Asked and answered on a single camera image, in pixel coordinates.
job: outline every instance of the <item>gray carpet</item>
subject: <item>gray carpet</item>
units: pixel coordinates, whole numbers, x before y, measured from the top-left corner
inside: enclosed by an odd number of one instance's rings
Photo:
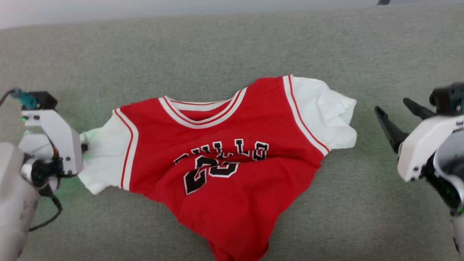
[[[150,97],[225,99],[260,77],[313,77],[358,100],[356,148],[330,153],[311,187],[280,217],[265,261],[457,260],[448,211],[425,182],[404,183],[373,114],[405,130],[434,87],[464,80],[464,5],[156,18],[0,31],[0,91],[47,90],[77,131]],[[19,105],[0,109],[0,140],[18,143]],[[205,240],[167,208],[78,179],[65,211],[31,233],[26,261],[212,260]],[[42,200],[35,223],[54,214]]]

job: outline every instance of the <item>basketball jersey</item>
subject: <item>basketball jersey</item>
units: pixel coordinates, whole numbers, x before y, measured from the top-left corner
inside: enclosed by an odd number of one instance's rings
[[[81,135],[89,150],[79,178],[94,194],[116,186],[165,204],[218,261],[260,260],[324,156],[354,146],[355,103],[290,75],[259,79],[225,101],[122,106]]]

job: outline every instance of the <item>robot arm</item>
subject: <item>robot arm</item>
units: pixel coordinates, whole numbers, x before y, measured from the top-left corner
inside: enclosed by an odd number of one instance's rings
[[[464,258],[464,84],[433,91],[430,102],[437,113],[405,98],[404,104],[423,121],[402,132],[380,108],[375,114],[394,152],[398,173],[406,182],[425,178],[450,208],[453,240]]]
[[[21,254],[39,196],[52,195],[60,178],[83,168],[79,135],[55,111],[56,100],[47,92],[12,93],[23,103],[26,126],[45,134],[25,135],[19,146],[0,143],[0,261]]]

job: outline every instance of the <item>white wall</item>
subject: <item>white wall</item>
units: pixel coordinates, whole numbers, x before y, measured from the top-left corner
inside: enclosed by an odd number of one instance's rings
[[[0,29],[159,15],[371,7],[378,0],[0,0]]]

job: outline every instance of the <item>printed number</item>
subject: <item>printed number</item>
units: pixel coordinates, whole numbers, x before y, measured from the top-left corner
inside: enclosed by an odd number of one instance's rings
[[[200,170],[203,167],[210,166],[207,169]],[[187,195],[199,190],[206,184],[206,176],[213,177],[230,177],[237,172],[238,163],[223,162],[214,158],[199,156],[195,159],[195,170],[189,171],[184,176],[185,192]]]

